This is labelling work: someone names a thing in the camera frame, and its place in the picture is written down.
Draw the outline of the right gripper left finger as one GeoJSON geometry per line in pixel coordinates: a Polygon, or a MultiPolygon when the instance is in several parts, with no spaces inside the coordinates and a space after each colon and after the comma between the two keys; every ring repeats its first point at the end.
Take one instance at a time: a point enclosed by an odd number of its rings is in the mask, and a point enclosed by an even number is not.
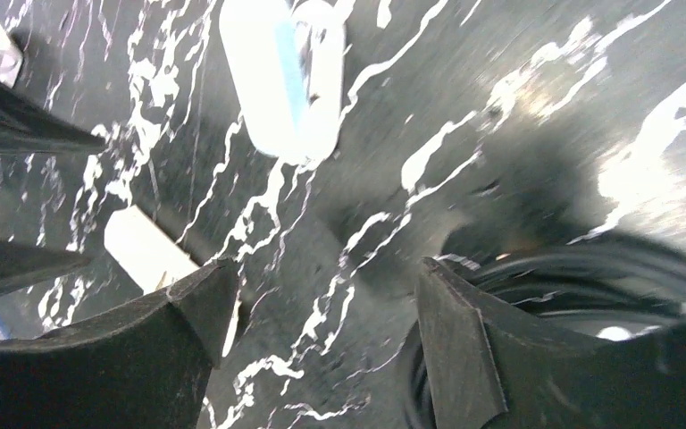
{"type": "Polygon", "coordinates": [[[0,341],[0,428],[193,428],[238,297],[235,263],[33,340],[0,341]]]}

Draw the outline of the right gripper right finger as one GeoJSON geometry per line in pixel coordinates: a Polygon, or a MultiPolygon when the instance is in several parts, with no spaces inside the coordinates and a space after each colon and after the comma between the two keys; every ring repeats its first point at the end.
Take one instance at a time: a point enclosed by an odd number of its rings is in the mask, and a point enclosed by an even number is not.
{"type": "Polygon", "coordinates": [[[686,321],[602,340],[431,259],[416,300],[439,428],[686,428],[686,321]]]}

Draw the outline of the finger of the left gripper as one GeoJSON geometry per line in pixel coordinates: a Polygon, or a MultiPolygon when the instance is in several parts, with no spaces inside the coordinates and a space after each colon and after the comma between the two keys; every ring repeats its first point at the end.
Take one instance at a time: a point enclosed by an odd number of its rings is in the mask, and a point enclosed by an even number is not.
{"type": "Polygon", "coordinates": [[[90,257],[77,252],[0,240],[0,297],[64,276],[90,261],[90,257]]]}
{"type": "Polygon", "coordinates": [[[0,154],[85,154],[105,139],[67,123],[0,82],[0,154]]]}

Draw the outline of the small white stapler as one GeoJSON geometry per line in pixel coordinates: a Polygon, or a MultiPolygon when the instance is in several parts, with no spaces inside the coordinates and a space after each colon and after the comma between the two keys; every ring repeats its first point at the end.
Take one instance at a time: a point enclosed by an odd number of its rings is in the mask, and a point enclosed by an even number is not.
{"type": "Polygon", "coordinates": [[[137,206],[113,212],[104,230],[106,251],[149,294],[198,269],[168,235],[137,206]]]}

